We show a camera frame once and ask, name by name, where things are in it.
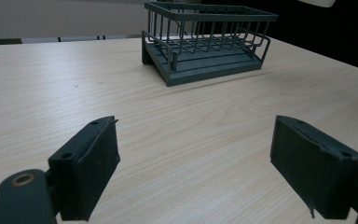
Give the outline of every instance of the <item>dark background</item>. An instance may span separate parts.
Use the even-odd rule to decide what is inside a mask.
[[[278,14],[268,36],[358,67],[358,0],[316,7],[297,0],[202,0],[202,4],[253,7]]]

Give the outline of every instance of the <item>wood grain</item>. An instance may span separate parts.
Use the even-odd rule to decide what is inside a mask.
[[[140,39],[0,46],[0,182],[110,115],[122,161],[89,223],[355,222],[312,219],[269,150],[285,115],[358,151],[356,67],[272,40],[261,70],[167,88]]]

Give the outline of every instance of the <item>gray wall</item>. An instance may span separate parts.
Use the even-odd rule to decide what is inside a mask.
[[[0,39],[139,35],[146,23],[143,0],[0,0]]]

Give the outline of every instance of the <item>black mechanical part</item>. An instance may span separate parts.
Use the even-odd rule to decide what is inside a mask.
[[[358,152],[308,123],[277,116],[272,164],[310,209],[326,219],[358,213]]]
[[[86,125],[49,159],[47,172],[16,173],[0,185],[0,223],[89,220],[120,161],[115,117]]]

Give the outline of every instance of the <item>dish rack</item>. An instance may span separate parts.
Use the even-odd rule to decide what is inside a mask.
[[[167,86],[260,69],[269,23],[278,15],[249,7],[145,2],[142,62]]]

